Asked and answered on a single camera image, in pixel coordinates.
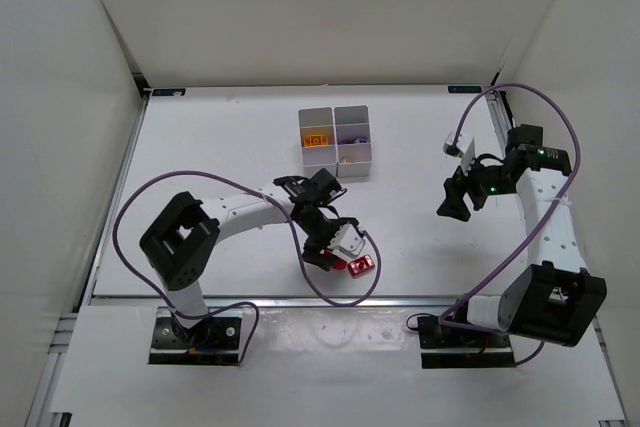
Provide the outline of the red lego brick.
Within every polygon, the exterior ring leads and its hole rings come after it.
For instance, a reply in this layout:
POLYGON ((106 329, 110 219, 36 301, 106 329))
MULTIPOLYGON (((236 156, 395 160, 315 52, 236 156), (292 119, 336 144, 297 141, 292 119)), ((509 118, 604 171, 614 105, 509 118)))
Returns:
POLYGON ((325 250, 323 255, 330 270, 344 270, 347 267, 348 262, 332 251, 325 250))
POLYGON ((357 278, 374 270, 376 267, 374 259, 366 254, 347 264, 347 270, 352 278, 357 278))

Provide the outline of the yellow-orange lego brick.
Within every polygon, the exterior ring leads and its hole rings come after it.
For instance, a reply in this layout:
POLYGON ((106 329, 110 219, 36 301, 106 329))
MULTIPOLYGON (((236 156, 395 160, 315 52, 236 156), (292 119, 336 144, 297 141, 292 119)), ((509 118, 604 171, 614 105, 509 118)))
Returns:
POLYGON ((305 148, 323 147, 329 145, 329 138, 325 134, 309 134, 303 138, 305 148))

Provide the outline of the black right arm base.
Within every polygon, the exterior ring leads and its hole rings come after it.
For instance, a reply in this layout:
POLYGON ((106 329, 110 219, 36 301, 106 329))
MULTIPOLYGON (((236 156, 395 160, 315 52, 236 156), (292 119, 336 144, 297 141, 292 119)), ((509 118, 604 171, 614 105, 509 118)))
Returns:
POLYGON ((440 325, 431 313, 416 313, 405 321, 418 335, 425 370, 511 368, 515 358, 508 336, 440 325))

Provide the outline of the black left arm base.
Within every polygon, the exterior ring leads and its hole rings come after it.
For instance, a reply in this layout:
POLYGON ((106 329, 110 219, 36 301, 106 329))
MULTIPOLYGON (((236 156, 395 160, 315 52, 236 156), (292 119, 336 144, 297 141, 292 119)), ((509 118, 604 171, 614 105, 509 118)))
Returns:
POLYGON ((173 316, 159 316, 151 335, 148 363, 237 366, 241 327, 241 317, 212 317, 184 329, 173 316))

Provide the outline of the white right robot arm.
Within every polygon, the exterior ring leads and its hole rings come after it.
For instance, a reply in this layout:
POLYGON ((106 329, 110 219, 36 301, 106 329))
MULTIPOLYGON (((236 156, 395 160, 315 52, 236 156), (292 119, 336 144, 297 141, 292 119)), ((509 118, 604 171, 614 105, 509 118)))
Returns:
POLYGON ((443 150, 460 164, 444 182, 438 215, 466 222, 490 197, 516 196, 526 230, 516 252, 526 256, 526 266, 499 295, 474 288, 440 316, 440 324, 576 346, 607 286, 589 273, 576 243, 567 194, 576 171, 568 153, 545 146, 542 128, 526 124, 508 132, 504 156, 490 166, 483 165, 469 135, 450 133, 443 150))

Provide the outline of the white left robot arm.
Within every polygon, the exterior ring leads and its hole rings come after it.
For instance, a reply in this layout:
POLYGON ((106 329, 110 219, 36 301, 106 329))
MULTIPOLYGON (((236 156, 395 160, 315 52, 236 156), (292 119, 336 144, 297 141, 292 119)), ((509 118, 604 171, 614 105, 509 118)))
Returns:
POLYGON ((325 271, 360 255, 365 241, 354 218, 328 218, 323 209, 344 193, 326 169, 311 178, 285 176, 257 191, 203 202, 189 192, 176 194, 142 235, 139 246, 186 330, 207 313, 199 278, 214 247, 267 225, 293 221, 307 235, 304 262, 325 271))

